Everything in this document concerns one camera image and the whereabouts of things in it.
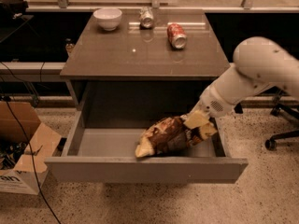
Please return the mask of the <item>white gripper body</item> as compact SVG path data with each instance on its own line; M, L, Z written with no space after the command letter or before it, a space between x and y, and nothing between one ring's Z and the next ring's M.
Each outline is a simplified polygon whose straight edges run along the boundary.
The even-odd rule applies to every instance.
M205 88L199 97L199 101L190 111L201 110L206 116L211 118L219 118L225 116L227 113L235 108L235 104L228 103L217 90L214 83L211 83Z

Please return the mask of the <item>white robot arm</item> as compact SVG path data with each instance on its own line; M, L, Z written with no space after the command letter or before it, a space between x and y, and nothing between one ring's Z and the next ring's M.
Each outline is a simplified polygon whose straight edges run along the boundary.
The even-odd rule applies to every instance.
M205 136L213 134L211 118L226 115L241 101L272 87L299 99L299 60L272 40L248 38L235 48L233 64L202 92L184 125Z

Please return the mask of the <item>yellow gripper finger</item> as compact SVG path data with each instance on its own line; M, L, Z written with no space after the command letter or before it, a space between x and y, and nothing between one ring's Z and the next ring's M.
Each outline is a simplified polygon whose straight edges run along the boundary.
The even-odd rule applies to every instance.
M209 118L202 110L196 110L190 114L184 115L184 125L189 129L195 129L209 123Z
M199 128L200 137L203 140L207 140L210 136L214 135L217 129L212 123L207 123Z

